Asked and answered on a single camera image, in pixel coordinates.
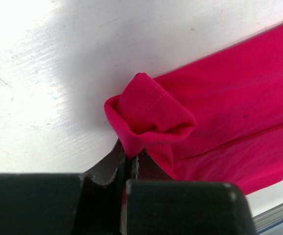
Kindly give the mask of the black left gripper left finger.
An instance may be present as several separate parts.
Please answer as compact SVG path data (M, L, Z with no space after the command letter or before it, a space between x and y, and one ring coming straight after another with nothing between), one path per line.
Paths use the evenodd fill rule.
M118 235L119 141L83 173L0 173L0 235Z

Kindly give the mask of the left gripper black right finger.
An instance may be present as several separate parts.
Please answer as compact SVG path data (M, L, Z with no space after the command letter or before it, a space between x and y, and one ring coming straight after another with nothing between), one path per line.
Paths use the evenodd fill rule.
M227 182L174 181L141 152L125 160L124 235L254 235L243 192Z

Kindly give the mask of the red t-shirt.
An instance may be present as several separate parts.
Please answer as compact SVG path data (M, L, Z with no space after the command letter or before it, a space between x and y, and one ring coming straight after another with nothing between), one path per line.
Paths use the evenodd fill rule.
M246 194L283 180L283 24L151 78L104 104L124 151L146 150L173 179Z

